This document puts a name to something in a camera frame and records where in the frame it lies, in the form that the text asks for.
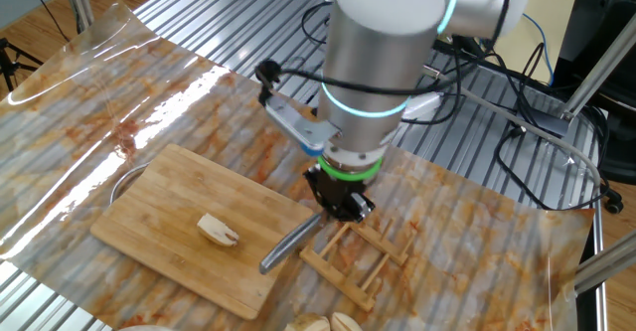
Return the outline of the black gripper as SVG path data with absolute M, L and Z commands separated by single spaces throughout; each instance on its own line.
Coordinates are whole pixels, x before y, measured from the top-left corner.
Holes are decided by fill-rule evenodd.
M 309 168 L 303 173 L 303 177 L 316 202 L 331 218 L 338 217 L 342 222 L 362 222 L 376 207 L 363 195 L 367 190 L 364 181 L 338 179 L 319 166 Z

